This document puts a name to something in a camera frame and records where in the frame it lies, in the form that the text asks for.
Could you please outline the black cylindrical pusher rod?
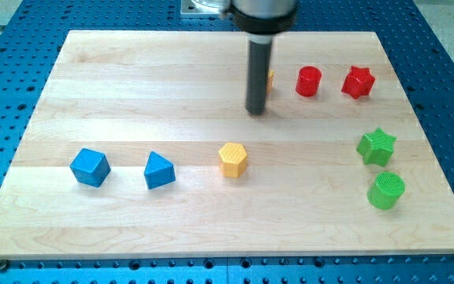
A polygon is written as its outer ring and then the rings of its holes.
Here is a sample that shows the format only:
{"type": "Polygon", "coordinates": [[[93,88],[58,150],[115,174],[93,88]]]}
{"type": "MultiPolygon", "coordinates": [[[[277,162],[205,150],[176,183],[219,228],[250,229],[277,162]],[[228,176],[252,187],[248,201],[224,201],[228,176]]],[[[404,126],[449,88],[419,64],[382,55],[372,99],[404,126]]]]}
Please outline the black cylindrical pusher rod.
{"type": "Polygon", "coordinates": [[[270,67],[273,36],[248,36],[246,110],[253,115],[263,114],[270,67]]]}

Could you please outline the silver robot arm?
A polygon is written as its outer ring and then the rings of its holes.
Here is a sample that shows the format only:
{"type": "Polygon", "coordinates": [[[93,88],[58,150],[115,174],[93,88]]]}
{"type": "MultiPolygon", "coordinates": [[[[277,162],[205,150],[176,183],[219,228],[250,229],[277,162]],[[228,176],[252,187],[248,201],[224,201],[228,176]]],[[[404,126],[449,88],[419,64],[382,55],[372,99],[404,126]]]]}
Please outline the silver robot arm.
{"type": "Polygon", "coordinates": [[[273,38],[289,30],[296,21],[296,0],[228,0],[220,15],[248,35],[247,89],[245,108],[249,114],[263,114],[273,38]]]}

